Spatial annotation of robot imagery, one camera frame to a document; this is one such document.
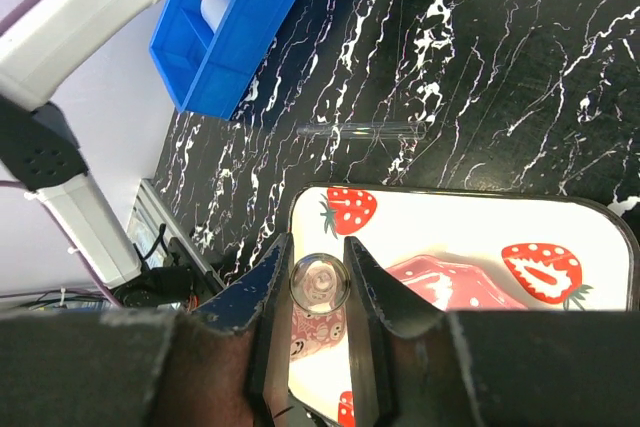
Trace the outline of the clear glass test tube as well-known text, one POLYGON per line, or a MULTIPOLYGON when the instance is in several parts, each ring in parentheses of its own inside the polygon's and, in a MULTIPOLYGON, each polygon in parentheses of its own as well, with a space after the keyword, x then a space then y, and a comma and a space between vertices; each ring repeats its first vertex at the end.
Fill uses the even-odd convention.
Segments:
POLYGON ((371 122, 307 124, 297 128, 297 135, 306 138, 347 140, 414 140, 425 138, 425 122, 371 122))
POLYGON ((326 253, 299 259, 289 276, 294 304, 305 314, 329 315, 342 308, 350 294, 350 275, 344 264, 326 253))

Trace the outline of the wash bottle with red cap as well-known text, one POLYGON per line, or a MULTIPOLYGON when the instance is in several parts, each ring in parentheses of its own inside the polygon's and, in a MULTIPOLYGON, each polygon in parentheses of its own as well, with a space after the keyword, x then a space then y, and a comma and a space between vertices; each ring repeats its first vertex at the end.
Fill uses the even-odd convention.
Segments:
POLYGON ((213 33, 216 33, 230 4, 230 0, 201 0, 200 13, 213 33))

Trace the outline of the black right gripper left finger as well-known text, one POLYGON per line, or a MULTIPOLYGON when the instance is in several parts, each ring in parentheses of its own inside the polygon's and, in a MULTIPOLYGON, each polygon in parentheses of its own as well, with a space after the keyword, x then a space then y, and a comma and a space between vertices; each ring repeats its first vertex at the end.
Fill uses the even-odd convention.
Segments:
POLYGON ((283 426, 293 240, 196 312, 5 311, 5 426, 283 426))

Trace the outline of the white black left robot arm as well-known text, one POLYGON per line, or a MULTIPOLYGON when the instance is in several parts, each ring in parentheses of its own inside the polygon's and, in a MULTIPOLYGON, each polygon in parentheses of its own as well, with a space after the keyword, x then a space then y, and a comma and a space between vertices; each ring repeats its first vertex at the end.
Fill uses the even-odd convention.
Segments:
POLYGON ((170 104, 142 20, 163 0, 38 0, 1 24, 1 162, 113 296, 146 266, 126 235, 170 104))

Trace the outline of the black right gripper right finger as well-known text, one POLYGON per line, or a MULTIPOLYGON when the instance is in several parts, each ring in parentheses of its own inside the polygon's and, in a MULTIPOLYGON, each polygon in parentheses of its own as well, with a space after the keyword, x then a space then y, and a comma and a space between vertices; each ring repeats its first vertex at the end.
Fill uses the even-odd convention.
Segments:
POLYGON ((638 424, 637 312, 444 312, 358 239, 343 258, 357 425, 638 424))

